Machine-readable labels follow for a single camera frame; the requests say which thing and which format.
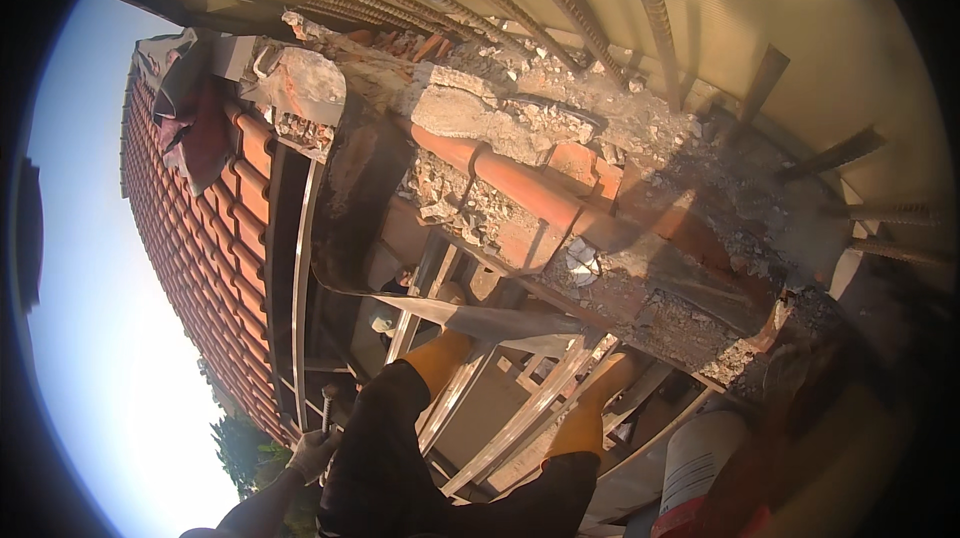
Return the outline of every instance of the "bucket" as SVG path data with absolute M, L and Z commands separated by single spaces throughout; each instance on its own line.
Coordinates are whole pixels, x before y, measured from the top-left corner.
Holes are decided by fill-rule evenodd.
M 717 473 L 747 437 L 747 425 L 731 411 L 713 411 L 680 427 L 666 447 L 659 517 L 650 538 L 673 538 L 696 516 Z

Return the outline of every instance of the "person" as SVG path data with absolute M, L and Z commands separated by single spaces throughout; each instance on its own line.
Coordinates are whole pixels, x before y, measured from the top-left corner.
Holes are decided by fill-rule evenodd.
M 462 290 L 450 285 L 441 289 L 445 300 L 462 303 Z M 342 436 L 321 442 L 315 432 L 305 434 L 273 484 L 234 507 L 217 529 L 193 529 L 181 538 L 271 536 L 296 486 L 319 476 L 338 446 L 319 501 L 322 538 L 575 536 L 604 452 L 603 408 L 637 380 L 642 366 L 629 347 L 612 354 L 566 413 L 536 479 L 496 501 L 455 506 L 435 486 L 414 426 L 466 360 L 472 342 L 442 328 L 385 366 L 357 397 Z
M 410 288 L 410 283 L 414 279 L 414 274 L 417 272 L 417 267 L 415 264 L 404 265 L 396 270 L 394 278 L 380 287 L 381 292 L 387 292 L 390 294 L 402 294 L 406 296 L 407 290 Z M 376 331 L 380 334 L 380 344 L 383 345 L 383 348 L 390 350 L 390 341 L 394 339 L 394 329 L 397 327 L 397 319 L 400 317 L 400 310 L 395 306 L 390 306 L 390 304 L 377 303 L 373 311 L 370 313 L 367 318 L 370 327 L 373 331 Z M 426 319 L 421 319 L 419 326 L 417 326 L 417 333 L 421 331 L 426 331 L 430 328 L 436 328 L 437 324 Z

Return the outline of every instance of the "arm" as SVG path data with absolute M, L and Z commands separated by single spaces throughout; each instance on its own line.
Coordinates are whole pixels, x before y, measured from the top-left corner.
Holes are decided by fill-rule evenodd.
M 290 467 L 283 470 L 274 483 L 230 509 L 217 529 L 225 529 L 237 538 L 272 538 L 294 494 L 305 484 L 303 476 Z
M 341 432 L 326 440 L 320 434 L 317 430 L 301 436 L 287 468 L 272 484 L 230 509 L 216 529 L 191 529 L 180 538 L 273 538 L 297 490 L 320 476 L 340 446 Z

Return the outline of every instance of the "hand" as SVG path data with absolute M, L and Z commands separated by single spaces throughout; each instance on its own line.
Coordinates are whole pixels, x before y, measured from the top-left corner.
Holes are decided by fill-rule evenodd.
M 331 431 L 330 436 L 324 439 L 319 429 L 308 431 L 300 436 L 287 467 L 302 473 L 306 483 L 314 481 L 327 468 L 330 457 L 340 446 L 342 434 L 340 431 Z

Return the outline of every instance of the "red roof tile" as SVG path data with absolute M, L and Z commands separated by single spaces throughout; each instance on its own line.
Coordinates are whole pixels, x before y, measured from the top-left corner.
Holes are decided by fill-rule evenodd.
M 203 194 L 166 169 L 154 94 L 136 66 L 127 78 L 121 136 L 121 189 L 174 312 L 210 370 L 270 436 L 291 445 L 270 368 L 263 265 L 270 219 L 270 155 L 241 136 L 235 160 Z

